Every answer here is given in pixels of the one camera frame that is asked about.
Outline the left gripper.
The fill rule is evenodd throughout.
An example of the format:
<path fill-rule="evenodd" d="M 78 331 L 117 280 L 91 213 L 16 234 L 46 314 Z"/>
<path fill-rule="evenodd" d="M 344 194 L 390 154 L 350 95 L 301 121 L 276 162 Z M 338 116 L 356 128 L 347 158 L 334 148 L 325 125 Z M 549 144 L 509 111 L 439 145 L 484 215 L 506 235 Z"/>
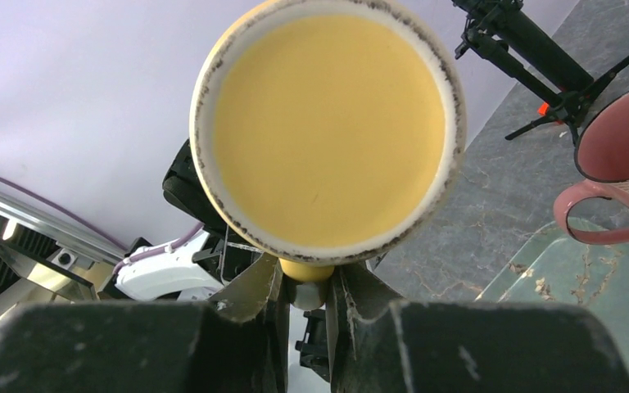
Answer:
<path fill-rule="evenodd" d="M 305 334 L 295 344 L 300 353 L 299 365 L 330 382 L 326 312 L 324 309 L 305 311 L 304 317 L 307 319 Z"/>

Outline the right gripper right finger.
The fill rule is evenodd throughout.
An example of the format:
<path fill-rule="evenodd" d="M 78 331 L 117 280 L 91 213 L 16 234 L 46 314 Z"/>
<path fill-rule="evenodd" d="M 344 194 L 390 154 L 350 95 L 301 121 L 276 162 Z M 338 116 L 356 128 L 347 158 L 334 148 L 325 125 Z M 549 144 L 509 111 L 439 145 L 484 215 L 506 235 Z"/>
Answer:
<path fill-rule="evenodd" d="M 348 264 L 326 309 L 334 392 L 629 392 L 608 330 L 574 305 L 411 301 Z"/>

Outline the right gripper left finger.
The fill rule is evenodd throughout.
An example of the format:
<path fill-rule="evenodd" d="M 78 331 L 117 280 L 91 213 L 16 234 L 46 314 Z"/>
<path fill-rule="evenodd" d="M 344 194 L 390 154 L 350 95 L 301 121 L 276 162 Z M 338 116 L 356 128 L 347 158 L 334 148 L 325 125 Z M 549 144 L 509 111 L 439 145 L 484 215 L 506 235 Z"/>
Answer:
<path fill-rule="evenodd" d="M 0 392 L 283 392 L 288 317 L 270 255 L 204 301 L 21 306 L 0 322 Z"/>

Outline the yellow mug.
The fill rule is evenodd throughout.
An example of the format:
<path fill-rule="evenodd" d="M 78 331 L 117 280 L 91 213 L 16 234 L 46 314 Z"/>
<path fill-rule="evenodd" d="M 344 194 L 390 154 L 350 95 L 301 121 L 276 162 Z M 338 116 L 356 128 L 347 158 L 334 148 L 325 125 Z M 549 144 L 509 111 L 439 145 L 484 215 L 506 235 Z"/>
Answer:
<path fill-rule="evenodd" d="M 464 154 L 450 54 L 396 1 L 265 1 L 204 61 L 189 146 L 239 236 L 276 257 L 291 302 L 325 302 L 338 265 L 405 240 L 448 197 Z"/>

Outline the red-pink mug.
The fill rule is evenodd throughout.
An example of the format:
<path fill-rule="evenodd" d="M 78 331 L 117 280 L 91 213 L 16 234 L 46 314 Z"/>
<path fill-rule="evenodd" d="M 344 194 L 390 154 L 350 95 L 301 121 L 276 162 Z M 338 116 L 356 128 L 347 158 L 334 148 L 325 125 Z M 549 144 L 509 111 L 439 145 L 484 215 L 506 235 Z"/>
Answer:
<path fill-rule="evenodd" d="M 577 141 L 574 163 L 584 179 L 562 191 L 554 201 L 556 223 L 585 244 L 629 242 L 629 227 L 590 232 L 568 222 L 571 209 L 587 199 L 615 200 L 629 208 L 629 92 L 591 120 Z"/>

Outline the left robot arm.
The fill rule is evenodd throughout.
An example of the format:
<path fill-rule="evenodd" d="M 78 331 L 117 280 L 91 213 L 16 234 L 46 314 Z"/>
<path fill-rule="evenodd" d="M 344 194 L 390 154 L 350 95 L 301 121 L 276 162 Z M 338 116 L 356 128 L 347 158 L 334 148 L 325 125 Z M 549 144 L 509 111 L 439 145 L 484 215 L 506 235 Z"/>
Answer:
<path fill-rule="evenodd" d="M 105 289 L 113 296 L 150 301 L 208 302 L 218 313 L 246 306 L 257 315 L 246 323 L 204 313 L 197 343 L 185 362 L 170 353 L 180 319 L 161 332 L 158 349 L 141 365 L 144 392 L 253 392 L 266 379 L 266 365 L 280 365 L 282 301 L 304 310 L 303 338 L 294 345 L 294 385 L 305 392 L 328 382 L 324 297 L 328 280 L 302 282 L 287 262 L 251 249 L 218 215 L 201 188 L 188 144 L 182 145 L 162 183 L 164 198 L 198 219 L 189 234 L 158 246 L 139 238 L 119 262 Z"/>

